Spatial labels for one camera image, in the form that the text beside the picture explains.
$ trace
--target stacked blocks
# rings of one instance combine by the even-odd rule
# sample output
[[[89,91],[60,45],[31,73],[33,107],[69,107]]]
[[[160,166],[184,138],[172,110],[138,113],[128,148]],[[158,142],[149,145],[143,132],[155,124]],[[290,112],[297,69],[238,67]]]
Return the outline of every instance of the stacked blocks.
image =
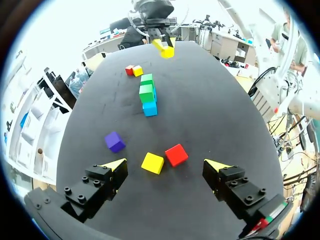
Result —
[[[185,162],[188,159],[188,155],[181,144],[177,144],[174,147],[165,151],[165,155],[171,163],[172,167]]]
[[[128,76],[133,76],[134,75],[134,68],[135,66],[129,65],[125,68],[125,72]]]
[[[116,133],[115,131],[111,132],[109,135],[107,135],[105,138],[105,143],[108,146],[108,148],[114,152],[117,153],[123,148],[125,148],[125,143],[121,139],[121,137]]]
[[[152,73],[142,75],[140,85],[148,85],[151,84],[153,88],[155,88],[155,82],[152,76]]]
[[[152,85],[148,84],[140,86],[139,96],[143,104],[154,102],[155,94]]]
[[[144,71],[142,70],[142,67],[139,66],[139,65],[133,67],[132,70],[133,70],[134,76],[136,76],[136,77],[139,77],[139,76],[144,74]]]
[[[148,152],[145,155],[141,168],[154,174],[160,174],[164,163],[165,160],[163,157]]]
[[[146,117],[158,115],[156,86],[152,74],[141,77],[139,95],[144,115]]]
[[[158,115],[158,109],[156,101],[147,102],[142,104],[142,110],[146,117],[156,116]]]
[[[153,93],[154,93],[154,100],[157,102],[157,93],[156,93],[156,88],[153,88]]]

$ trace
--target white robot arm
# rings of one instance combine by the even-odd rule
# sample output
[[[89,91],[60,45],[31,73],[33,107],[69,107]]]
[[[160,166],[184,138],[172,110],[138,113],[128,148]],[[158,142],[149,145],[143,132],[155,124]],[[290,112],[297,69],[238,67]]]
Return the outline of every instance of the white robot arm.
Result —
[[[230,0],[219,0],[219,2],[235,23],[239,25],[244,37],[253,38],[261,78],[257,78],[255,81],[254,85],[256,85],[257,91],[252,97],[252,101],[260,111],[264,121],[268,122],[275,114],[277,116],[285,115],[288,110],[292,114],[320,120],[318,91],[308,85],[303,85],[302,79],[299,79],[292,71],[288,71],[298,42],[298,25],[292,17],[284,58],[280,67],[274,71],[272,67],[276,66],[273,66],[265,39],[258,32],[256,18],[250,15],[252,22],[248,21],[248,18],[246,18],[248,12],[244,14],[239,8],[232,6]]]

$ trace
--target red cube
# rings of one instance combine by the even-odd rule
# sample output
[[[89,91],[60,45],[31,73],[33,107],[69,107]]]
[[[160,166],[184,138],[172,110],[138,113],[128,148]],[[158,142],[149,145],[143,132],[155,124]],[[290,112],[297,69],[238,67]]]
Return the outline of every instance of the red cube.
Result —
[[[125,68],[125,72],[126,72],[126,74],[128,74],[128,76],[134,75],[134,70],[133,70],[134,67],[135,66],[133,66],[133,65],[129,65]]]
[[[184,150],[181,144],[175,145],[174,147],[165,151],[165,155],[171,163],[172,167],[183,163],[188,159],[188,154]]]

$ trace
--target black tabletop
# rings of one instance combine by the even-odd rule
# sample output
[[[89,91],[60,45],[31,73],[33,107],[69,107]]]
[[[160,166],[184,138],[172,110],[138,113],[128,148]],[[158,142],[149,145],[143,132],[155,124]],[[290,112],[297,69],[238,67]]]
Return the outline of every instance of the black tabletop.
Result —
[[[145,117],[140,77],[125,67],[152,73],[158,115]],[[104,137],[116,131],[125,149],[112,153]],[[165,156],[182,144],[188,160],[160,175],[141,168],[147,152]],[[92,228],[123,240],[236,239],[245,223],[218,202],[202,177],[204,159],[239,165],[269,198],[282,194],[276,149],[262,116],[236,79],[193,42],[177,42],[163,59],[151,44],[108,55],[83,89],[63,136],[57,190],[81,180],[92,164],[127,159],[128,177],[106,201]]]

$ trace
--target purple cube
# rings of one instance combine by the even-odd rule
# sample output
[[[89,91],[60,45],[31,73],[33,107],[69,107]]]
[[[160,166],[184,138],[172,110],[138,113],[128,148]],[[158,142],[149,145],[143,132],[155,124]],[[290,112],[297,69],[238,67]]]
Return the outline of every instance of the purple cube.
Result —
[[[119,152],[126,146],[124,141],[115,131],[104,137],[104,140],[108,148],[114,153]]]

